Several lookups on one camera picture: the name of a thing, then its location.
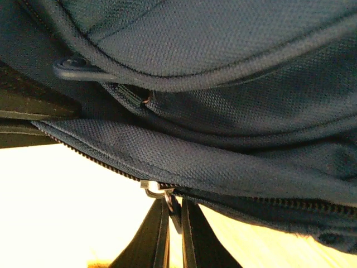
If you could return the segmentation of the navy blue student backpack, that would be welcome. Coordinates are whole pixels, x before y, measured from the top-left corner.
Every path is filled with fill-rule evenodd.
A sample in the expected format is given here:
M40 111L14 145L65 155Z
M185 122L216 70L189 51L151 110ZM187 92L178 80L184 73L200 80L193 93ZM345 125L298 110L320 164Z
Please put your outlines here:
M356 254L355 1L2 1L32 121L136 181Z

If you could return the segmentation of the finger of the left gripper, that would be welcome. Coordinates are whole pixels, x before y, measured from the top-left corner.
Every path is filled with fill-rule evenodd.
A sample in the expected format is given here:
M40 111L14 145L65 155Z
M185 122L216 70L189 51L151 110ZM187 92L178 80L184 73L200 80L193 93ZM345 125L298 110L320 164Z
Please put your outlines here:
M77 101L1 63L1 148L55 144L32 121L80 115Z

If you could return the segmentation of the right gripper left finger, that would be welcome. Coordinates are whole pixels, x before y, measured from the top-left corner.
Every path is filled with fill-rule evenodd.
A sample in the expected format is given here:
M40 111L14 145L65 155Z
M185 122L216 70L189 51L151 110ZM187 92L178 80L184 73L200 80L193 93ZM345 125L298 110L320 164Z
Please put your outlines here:
M169 216L166 203L156 199L129 245L110 267L170 266Z

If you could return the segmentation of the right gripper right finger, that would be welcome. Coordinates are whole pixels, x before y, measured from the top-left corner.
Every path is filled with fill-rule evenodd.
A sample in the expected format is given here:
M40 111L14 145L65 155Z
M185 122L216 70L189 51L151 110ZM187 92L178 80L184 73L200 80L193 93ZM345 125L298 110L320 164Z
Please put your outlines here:
M181 218L184 267L241 267L241 264L218 240L197 204L184 199Z

